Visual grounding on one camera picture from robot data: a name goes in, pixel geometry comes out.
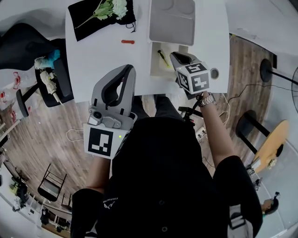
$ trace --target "person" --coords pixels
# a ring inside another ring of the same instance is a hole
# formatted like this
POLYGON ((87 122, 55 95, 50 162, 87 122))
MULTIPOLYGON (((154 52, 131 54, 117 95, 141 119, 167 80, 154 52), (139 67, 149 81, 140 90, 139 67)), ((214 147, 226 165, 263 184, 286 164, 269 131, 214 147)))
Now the person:
MULTIPOLYGON (((210 99, 203 93, 202 102, 210 99)), ((112 162, 94 158, 86 187, 73 195, 71 237, 175 235, 227 237, 230 206, 241 205, 255 237, 261 204, 213 103, 201 107, 215 173, 202 162, 192 126, 165 95, 155 95, 156 115, 134 97, 138 120, 112 162)))
POLYGON ((261 205, 263 216, 270 215, 278 209, 279 196, 280 196, 279 192, 275 192, 274 198, 267 199, 264 201, 264 203, 261 205))

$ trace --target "power strip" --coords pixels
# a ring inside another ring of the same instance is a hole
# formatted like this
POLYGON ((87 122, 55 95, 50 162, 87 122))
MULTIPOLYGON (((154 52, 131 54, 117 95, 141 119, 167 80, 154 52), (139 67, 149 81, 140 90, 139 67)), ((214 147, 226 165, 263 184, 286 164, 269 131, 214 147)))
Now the power strip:
POLYGON ((196 132, 196 139, 202 139, 203 136, 206 134, 206 129, 202 126, 196 132))

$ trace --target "white box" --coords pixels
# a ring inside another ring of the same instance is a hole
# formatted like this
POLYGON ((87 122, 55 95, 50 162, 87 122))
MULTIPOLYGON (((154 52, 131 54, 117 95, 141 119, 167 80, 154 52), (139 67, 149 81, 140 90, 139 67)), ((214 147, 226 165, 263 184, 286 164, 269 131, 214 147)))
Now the white box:
POLYGON ((210 70, 205 62, 182 66, 176 70, 180 86, 190 94, 209 91, 210 70))

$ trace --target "black pants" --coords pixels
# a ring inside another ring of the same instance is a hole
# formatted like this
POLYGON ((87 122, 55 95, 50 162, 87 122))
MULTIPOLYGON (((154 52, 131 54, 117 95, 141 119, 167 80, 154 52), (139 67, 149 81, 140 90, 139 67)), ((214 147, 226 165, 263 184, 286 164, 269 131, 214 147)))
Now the black pants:
MULTIPOLYGON (((144 111, 141 97, 135 96, 131 111, 138 116, 137 121, 149 117, 144 111)), ((156 100, 155 117, 167 117, 184 121, 179 112, 174 108, 168 97, 159 96, 156 100)))

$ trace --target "wooden floor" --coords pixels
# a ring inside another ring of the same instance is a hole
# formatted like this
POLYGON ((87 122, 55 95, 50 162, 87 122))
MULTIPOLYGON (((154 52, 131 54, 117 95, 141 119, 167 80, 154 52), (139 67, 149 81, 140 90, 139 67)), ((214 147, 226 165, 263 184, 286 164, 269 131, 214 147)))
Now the wooden floor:
MULTIPOLYGON (((272 61, 273 55, 243 39, 233 37, 230 40, 230 78, 229 91, 226 98, 239 95, 246 84, 262 84, 259 76, 259 66, 262 59, 267 58, 272 61)), ((257 112, 258 121, 262 122, 267 109, 270 97, 270 87, 249 86, 242 96, 230 101, 230 120, 227 129, 235 143, 236 152, 245 160, 248 153, 247 146, 236 137, 235 127, 241 115, 247 110, 257 112)), ((188 101, 185 95, 168 95, 173 105, 193 106, 194 101, 188 101)), ((221 94, 216 95, 218 113, 228 109, 227 103, 221 94)), ((144 108, 150 116, 154 116, 155 107, 153 96, 143 96, 144 108)), ((7 111, 1 112, 4 121, 10 124, 7 111)), ((203 126, 203 120, 194 118, 195 129, 203 126)), ((34 193, 40 201, 43 200, 37 192, 39 183, 49 165, 52 164, 52 172, 63 177, 67 173, 67 178, 59 200, 61 203, 63 193, 68 199, 69 195, 84 186, 89 167, 93 157, 84 153, 83 141, 70 142, 67 140, 66 132, 71 129, 82 129, 82 124, 88 120, 88 103, 78 103, 70 101, 64 106, 47 108, 44 103, 10 133, 10 140, 5 144, 7 156, 12 164, 22 170, 29 178, 27 184, 29 191, 34 193)), ((71 131, 71 139, 81 139, 82 132, 71 131)), ((250 134, 249 140, 254 142, 257 131, 250 134)), ((208 139, 201 142, 202 155, 213 165, 208 139)), ((214 168, 203 159, 210 173, 213 175, 214 168)))

